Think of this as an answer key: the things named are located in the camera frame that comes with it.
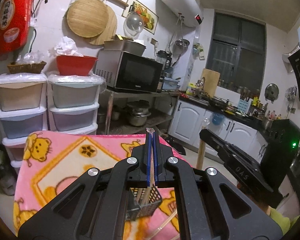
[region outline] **red bowl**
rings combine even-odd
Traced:
[[[61,76],[87,76],[97,60],[89,56],[60,55],[57,56],[57,67]]]

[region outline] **fruit picture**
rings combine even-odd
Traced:
[[[129,6],[123,11],[122,16],[126,17],[128,13],[136,12],[143,19],[143,22],[145,23],[145,29],[154,34],[158,23],[158,16],[138,0],[128,0],[127,3]]]

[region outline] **stainless steel tray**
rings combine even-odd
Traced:
[[[127,40],[105,41],[104,50],[125,51],[137,56],[142,56],[146,46]]]

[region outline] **red bag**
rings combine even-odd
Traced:
[[[5,0],[0,11],[0,54],[27,41],[33,0]]]

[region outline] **window frame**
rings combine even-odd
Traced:
[[[219,40],[219,39],[215,39],[214,38],[214,35],[215,35],[215,27],[216,27],[216,21],[217,21],[217,15],[220,14],[220,15],[226,15],[228,17],[232,17],[232,18],[237,18],[239,19],[239,41],[236,42],[236,41],[233,41],[233,40],[230,40],[230,39],[227,39],[225,38],[224,40]],[[264,28],[264,44],[263,44],[263,48],[264,50],[259,50],[259,49],[256,49],[254,47],[250,47],[250,46],[247,46],[245,44],[241,44],[241,35],[242,35],[242,21],[247,21],[247,22],[251,22],[251,23],[254,23],[256,25],[261,25],[263,28]],[[209,63],[209,60],[210,60],[210,57],[212,56],[212,51],[211,51],[211,47],[212,47],[212,44],[214,41],[218,42],[218,43],[222,43],[222,44],[225,44],[225,45],[228,45],[228,46],[235,46],[237,47],[237,55],[236,55],[236,59],[235,59],[235,63],[234,63],[234,73],[233,73],[233,76],[231,78],[231,80],[229,80],[229,82],[233,82],[234,83],[234,80],[235,80],[235,76],[237,74],[237,71],[238,71],[238,65],[239,65],[239,59],[240,59],[240,52],[241,52],[241,49],[246,49],[246,50],[250,50],[252,52],[255,52],[259,55],[262,55],[264,56],[264,67],[263,67],[263,73],[262,73],[262,81],[261,81],[261,84],[260,84],[260,88],[259,90],[261,90],[261,87],[262,87],[262,83],[263,83],[263,79],[264,79],[264,73],[265,73],[265,69],[266,69],[266,51],[267,51],[267,31],[266,31],[266,24],[262,24],[260,22],[255,22],[253,20],[250,20],[250,19],[246,19],[240,15],[233,15],[233,14],[227,14],[226,12],[214,12],[214,19],[213,19],[213,28],[212,28],[212,34],[211,34],[211,40],[210,40],[210,46],[209,46],[209,52],[208,52],[208,57],[207,57],[207,65],[206,65],[206,68],[208,67],[208,63]]]

